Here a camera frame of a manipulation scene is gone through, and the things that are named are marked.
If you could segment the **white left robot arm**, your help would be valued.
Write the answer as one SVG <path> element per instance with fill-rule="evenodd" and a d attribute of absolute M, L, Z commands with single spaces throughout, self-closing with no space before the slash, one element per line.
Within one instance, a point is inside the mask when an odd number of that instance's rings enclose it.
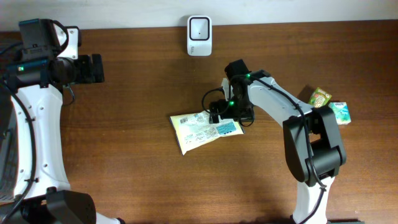
<path fill-rule="evenodd" d="M 2 223 L 121 223 L 70 188 L 62 157 L 63 88 L 104 81 L 98 54 L 39 57 L 7 66 L 1 86 L 12 109 L 1 131 Z"/>

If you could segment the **green snack stick pack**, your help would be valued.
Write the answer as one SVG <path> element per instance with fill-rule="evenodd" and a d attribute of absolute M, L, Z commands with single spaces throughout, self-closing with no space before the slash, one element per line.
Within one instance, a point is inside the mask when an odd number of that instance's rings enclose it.
<path fill-rule="evenodd" d="M 330 101 L 332 95 L 321 88 L 317 88 L 310 96 L 308 104 L 314 106 L 315 108 L 320 108 L 327 105 Z"/>

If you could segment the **green tissue pack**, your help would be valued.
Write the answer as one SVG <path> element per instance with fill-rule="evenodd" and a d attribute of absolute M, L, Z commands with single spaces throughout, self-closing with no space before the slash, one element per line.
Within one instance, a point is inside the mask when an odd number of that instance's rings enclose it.
<path fill-rule="evenodd" d="M 328 106 L 333 110 L 338 125 L 349 124 L 351 122 L 346 102 L 331 102 Z"/>

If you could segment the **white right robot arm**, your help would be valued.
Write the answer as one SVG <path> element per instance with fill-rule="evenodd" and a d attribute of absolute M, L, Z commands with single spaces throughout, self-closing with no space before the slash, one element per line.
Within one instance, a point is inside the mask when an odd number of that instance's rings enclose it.
<path fill-rule="evenodd" d="M 333 110 L 304 103 L 280 87 L 265 70 L 250 71 L 243 60 L 229 63 L 223 100 L 211 102 L 206 112 L 211 124 L 233 119 L 255 120 L 254 107 L 265 111 L 283 130 L 285 161 L 297 181 L 294 223 L 328 223 L 330 187 L 346 162 L 346 151 Z"/>

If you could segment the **white chips bag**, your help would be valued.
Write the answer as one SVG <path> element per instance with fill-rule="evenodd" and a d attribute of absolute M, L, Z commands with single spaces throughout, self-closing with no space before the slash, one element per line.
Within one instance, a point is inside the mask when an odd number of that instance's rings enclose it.
<path fill-rule="evenodd" d="M 188 151 L 208 144 L 218 138 L 244 134 L 244 129 L 233 119 L 222 119 L 218 123 L 210 123 L 210 115 L 200 113 L 182 114 L 169 118 L 173 126 L 177 144 L 184 156 Z"/>

